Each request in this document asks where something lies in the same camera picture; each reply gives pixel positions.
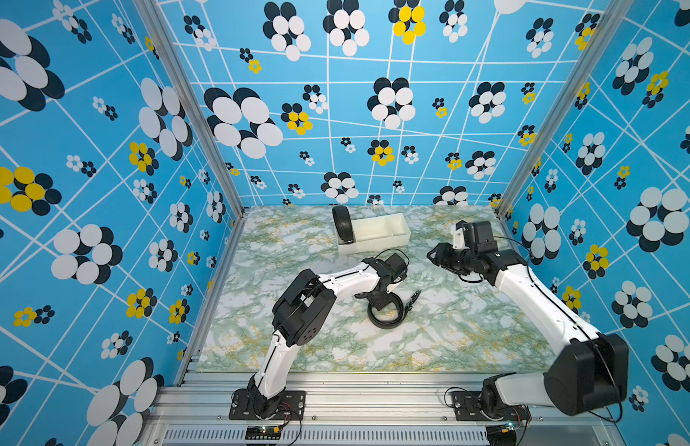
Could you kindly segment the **long black leather belt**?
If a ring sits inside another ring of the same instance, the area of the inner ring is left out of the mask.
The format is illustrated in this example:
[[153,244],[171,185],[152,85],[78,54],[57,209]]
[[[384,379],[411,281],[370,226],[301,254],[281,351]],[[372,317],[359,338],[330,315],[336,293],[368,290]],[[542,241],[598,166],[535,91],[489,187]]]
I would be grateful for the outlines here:
[[342,243],[344,245],[354,243],[354,226],[352,226],[352,218],[348,208],[346,206],[333,206],[332,216],[337,235]]

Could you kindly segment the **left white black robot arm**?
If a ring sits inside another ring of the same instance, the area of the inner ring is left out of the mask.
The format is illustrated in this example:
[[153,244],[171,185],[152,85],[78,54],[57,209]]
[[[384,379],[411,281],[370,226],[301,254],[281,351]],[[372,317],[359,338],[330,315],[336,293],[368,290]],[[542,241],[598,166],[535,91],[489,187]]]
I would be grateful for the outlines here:
[[394,288],[407,275],[409,258],[399,249],[391,256],[365,258],[345,271],[317,274],[301,271],[273,306],[271,344],[261,369],[246,386],[248,403],[260,418],[275,414],[287,375],[300,348],[319,334],[340,297],[367,301],[367,317],[376,327],[393,329],[404,322],[419,297],[404,302]]

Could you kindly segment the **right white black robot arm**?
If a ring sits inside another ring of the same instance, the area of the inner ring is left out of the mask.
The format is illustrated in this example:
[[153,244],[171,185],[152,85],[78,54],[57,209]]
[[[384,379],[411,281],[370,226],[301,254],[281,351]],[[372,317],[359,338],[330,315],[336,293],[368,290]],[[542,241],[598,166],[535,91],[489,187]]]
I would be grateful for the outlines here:
[[603,334],[544,288],[516,250],[499,248],[490,223],[462,220],[451,233],[452,242],[428,252],[430,262],[459,277],[480,275],[519,307],[556,355],[545,372],[488,377],[481,392],[484,413],[496,418],[534,405],[577,416],[621,406],[628,394],[628,344]]

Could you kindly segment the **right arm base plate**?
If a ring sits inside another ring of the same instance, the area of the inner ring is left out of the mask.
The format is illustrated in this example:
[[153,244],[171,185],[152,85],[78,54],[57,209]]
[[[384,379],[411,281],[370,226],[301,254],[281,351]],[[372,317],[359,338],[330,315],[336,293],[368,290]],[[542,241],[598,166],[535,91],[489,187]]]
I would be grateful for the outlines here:
[[532,419],[526,406],[501,406],[489,404],[480,392],[463,388],[449,388],[445,392],[445,405],[454,411],[460,422],[496,422],[522,424]]

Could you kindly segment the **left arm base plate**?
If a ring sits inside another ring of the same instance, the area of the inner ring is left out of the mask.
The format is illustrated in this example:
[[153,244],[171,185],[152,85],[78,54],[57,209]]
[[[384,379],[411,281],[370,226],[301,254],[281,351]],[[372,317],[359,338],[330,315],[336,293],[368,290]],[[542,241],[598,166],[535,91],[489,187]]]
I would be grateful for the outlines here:
[[229,419],[236,421],[302,419],[306,405],[305,391],[284,390],[272,399],[264,399],[257,390],[235,390]]

